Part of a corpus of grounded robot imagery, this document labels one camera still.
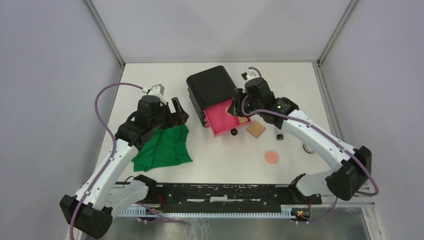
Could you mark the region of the orange teardrop makeup sponge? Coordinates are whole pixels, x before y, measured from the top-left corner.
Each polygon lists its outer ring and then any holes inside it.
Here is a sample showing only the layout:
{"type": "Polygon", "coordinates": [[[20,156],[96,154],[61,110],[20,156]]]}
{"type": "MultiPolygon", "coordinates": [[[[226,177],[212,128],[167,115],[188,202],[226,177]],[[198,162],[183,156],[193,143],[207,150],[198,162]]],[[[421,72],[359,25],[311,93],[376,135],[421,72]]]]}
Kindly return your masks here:
{"type": "Polygon", "coordinates": [[[249,124],[251,122],[251,120],[248,117],[245,117],[245,116],[238,116],[237,119],[238,119],[240,125],[249,124]]]}

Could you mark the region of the pink top drawer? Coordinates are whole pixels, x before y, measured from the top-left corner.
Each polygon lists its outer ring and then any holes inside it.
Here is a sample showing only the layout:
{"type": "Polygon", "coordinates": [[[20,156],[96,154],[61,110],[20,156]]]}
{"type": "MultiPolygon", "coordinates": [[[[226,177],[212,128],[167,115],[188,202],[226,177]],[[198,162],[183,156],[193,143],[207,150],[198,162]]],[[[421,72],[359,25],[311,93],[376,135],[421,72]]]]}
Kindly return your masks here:
{"type": "Polygon", "coordinates": [[[237,116],[231,116],[226,113],[226,108],[230,106],[232,99],[225,100],[218,104],[207,107],[203,112],[205,114],[206,126],[210,127],[213,136],[219,137],[221,135],[230,133],[233,129],[239,129],[249,124],[239,124],[237,116]]]}

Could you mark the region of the black drawer organizer box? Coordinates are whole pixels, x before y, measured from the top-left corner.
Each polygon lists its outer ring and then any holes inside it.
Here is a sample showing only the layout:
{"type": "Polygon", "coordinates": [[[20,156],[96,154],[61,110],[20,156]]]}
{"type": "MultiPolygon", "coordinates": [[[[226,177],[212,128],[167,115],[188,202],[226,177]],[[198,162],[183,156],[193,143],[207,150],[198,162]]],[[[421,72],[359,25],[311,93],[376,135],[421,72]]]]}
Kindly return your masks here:
{"type": "Polygon", "coordinates": [[[236,85],[223,65],[190,75],[186,79],[189,98],[203,127],[205,109],[233,98],[236,85]]]}

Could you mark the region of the tan teardrop makeup sponge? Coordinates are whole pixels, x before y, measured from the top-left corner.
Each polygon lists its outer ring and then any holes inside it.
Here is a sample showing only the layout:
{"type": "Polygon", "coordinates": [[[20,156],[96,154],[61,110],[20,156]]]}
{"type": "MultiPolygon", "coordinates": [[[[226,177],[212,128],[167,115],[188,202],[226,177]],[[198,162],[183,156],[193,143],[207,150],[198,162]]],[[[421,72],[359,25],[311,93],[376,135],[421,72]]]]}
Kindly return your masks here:
{"type": "Polygon", "coordinates": [[[234,116],[234,108],[233,108],[232,106],[227,107],[227,108],[226,108],[226,113],[227,113],[229,116],[234,116]]]}

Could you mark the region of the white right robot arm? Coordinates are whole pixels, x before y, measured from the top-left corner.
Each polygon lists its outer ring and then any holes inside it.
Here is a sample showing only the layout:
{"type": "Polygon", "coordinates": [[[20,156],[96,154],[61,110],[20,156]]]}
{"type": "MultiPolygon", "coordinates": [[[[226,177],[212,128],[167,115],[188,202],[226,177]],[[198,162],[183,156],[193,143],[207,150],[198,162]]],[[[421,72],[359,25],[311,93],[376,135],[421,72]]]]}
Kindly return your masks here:
{"type": "Polygon", "coordinates": [[[275,97],[262,77],[247,80],[244,88],[234,90],[228,113],[237,117],[259,115],[311,148],[329,166],[328,171],[301,174],[289,189],[289,199],[302,204],[315,194],[333,194],[349,201],[361,194],[360,188],[371,180],[372,152],[366,146],[350,145],[313,122],[299,106],[286,97],[275,97]]]}

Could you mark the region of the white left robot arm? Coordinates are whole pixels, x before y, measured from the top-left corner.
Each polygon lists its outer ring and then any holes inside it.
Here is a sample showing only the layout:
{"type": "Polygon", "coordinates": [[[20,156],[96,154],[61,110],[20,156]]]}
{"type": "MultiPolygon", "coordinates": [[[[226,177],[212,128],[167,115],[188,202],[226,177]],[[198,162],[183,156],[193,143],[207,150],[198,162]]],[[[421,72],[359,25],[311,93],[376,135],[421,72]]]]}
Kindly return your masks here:
{"type": "Polygon", "coordinates": [[[118,192],[111,190],[126,166],[142,150],[158,130],[184,125],[189,115],[177,97],[169,104],[154,95],[145,95],[138,101],[137,110],[121,124],[112,136],[112,147],[86,183],[74,194],[64,195],[60,209],[70,226],[70,238],[78,229],[95,240],[102,238],[116,218],[137,201],[149,204],[156,200],[158,191],[146,182],[136,179],[118,192]]]}

